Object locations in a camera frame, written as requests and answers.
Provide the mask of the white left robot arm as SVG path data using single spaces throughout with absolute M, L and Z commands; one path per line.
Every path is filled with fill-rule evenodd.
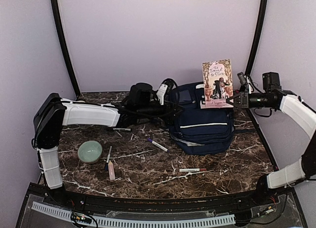
M 51 93 L 34 116 L 35 135 L 31 141 L 37 151 L 39 168 L 46 186 L 51 189 L 50 198 L 59 206 L 66 206 L 70 196 L 63 191 L 58 158 L 60 135 L 68 125 L 101 125 L 108 128 L 127 128 L 141 119 L 160 118 L 169 122 L 177 117 L 183 107 L 179 100 L 170 100 L 174 90 L 179 97 L 176 82 L 165 79 L 158 90 L 147 83 L 131 86 L 128 95 L 118 105 L 71 101 Z

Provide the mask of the red capped white marker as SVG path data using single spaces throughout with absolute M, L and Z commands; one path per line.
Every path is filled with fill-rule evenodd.
M 179 172 L 204 172 L 207 171 L 206 168 L 181 168 Z

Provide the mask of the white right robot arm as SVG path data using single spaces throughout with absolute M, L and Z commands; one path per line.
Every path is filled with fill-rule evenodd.
M 268 72 L 262 75 L 263 91 L 257 89 L 250 76 L 238 73 L 245 91 L 240 91 L 226 102 L 240 109 L 268 108 L 279 111 L 295 122 L 308 136 L 309 144 L 304 153 L 294 163 L 259 179 L 257 189 L 252 195 L 256 205 L 263 205 L 271 197 L 271 190 L 291 187 L 302 181 L 312 181 L 316 175 L 316 112 L 291 90 L 283 90 L 279 74 Z

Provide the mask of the purple capped white marker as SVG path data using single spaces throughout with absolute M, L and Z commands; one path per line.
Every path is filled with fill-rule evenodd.
M 157 143 L 156 141 L 152 140 L 151 138 L 147 138 L 147 141 L 150 142 L 151 144 L 155 145 L 156 147 L 160 148 L 161 150 L 165 152 L 169 152 L 169 149 L 166 147 L 162 146 L 161 144 Z

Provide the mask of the navy blue student backpack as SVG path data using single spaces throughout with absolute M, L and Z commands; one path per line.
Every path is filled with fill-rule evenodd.
M 226 151 L 233 140 L 232 108 L 202 109 L 204 97 L 201 82 L 180 85 L 169 93 L 169 99 L 184 110 L 167 124 L 171 139 L 191 155 L 217 154 Z

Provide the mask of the pink illustrated paperback book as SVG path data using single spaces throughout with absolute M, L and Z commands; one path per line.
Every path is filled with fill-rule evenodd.
M 226 102 L 233 97 L 233 74 L 230 59 L 202 63 L 204 97 L 200 106 L 202 109 L 232 108 Z

